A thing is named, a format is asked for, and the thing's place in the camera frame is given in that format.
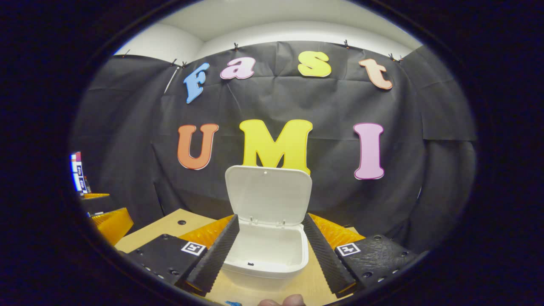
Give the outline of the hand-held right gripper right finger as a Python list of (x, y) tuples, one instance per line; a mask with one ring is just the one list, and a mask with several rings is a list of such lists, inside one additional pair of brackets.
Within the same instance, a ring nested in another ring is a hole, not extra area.
[(428, 251), (408, 250), (385, 235), (365, 238), (311, 213), (305, 215), (303, 229), (337, 298), (385, 286), (428, 255)]

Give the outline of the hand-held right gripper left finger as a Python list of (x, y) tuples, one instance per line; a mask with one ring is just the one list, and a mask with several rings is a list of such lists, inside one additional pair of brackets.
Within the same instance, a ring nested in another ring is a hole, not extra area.
[(239, 233), (238, 216), (231, 215), (182, 236), (161, 234), (126, 258), (159, 280), (206, 296)]

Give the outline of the white desktop garbage bin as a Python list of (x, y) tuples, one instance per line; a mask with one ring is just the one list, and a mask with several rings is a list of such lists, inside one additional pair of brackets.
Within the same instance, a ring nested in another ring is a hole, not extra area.
[(302, 221), (312, 190), (310, 176), (297, 169), (234, 165), (225, 180), (239, 233), (223, 272), (237, 286), (282, 290), (308, 263)]

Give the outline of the wooden desktop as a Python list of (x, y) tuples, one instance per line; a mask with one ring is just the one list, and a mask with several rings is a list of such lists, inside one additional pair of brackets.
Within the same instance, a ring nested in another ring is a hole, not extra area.
[[(121, 238), (115, 244), (115, 248), (123, 252), (130, 252), (160, 234), (181, 236), (213, 221), (214, 219), (178, 209)], [(224, 271), (220, 271), (212, 290), (206, 295), (206, 298), (222, 305), (225, 304), (225, 301), (231, 301), (240, 302), (243, 306), (257, 306), (261, 300), (282, 302), (284, 298), (292, 294), (301, 294), (306, 306), (322, 306), (340, 300), (335, 294), (331, 293), (313, 249), (311, 246), (308, 246), (308, 248), (309, 261), (307, 266), (281, 290), (266, 291), (262, 286), (256, 287), (254, 290), (240, 287), (232, 283)]]

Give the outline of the thin white rod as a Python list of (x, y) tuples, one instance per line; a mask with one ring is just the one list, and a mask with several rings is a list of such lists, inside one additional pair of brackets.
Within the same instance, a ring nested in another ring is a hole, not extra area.
[(173, 78), (175, 77), (175, 75), (176, 75), (176, 73), (177, 73), (178, 71), (179, 71), (179, 67), (177, 67), (177, 68), (174, 70), (172, 76), (170, 77), (170, 80), (168, 81), (168, 83), (167, 83), (167, 85), (166, 85), (166, 87), (165, 87), (165, 89), (164, 89), (163, 94), (166, 94), (166, 92), (167, 92), (169, 86), (171, 85), (171, 82), (172, 82)]

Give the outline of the black backdrop cloth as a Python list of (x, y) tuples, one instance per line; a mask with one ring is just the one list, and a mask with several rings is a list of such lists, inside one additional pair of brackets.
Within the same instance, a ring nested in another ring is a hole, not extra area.
[(179, 68), (113, 57), (90, 83), (70, 137), (93, 191), (134, 230), (184, 209), (231, 215), (225, 172), (241, 165), (245, 120), (276, 139), (312, 124), (311, 213), (423, 252), (464, 211), (476, 172), (468, 101), (427, 47), (401, 63), (370, 51), (287, 41), (223, 51)]

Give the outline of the colourful wall poster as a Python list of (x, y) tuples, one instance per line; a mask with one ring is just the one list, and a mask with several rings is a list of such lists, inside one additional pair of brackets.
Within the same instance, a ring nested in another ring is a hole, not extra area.
[(84, 194), (89, 193), (89, 190), (87, 187), (87, 179), (83, 173), (83, 163), (80, 151), (72, 153), (70, 158), (74, 186), (79, 195), (84, 197)]

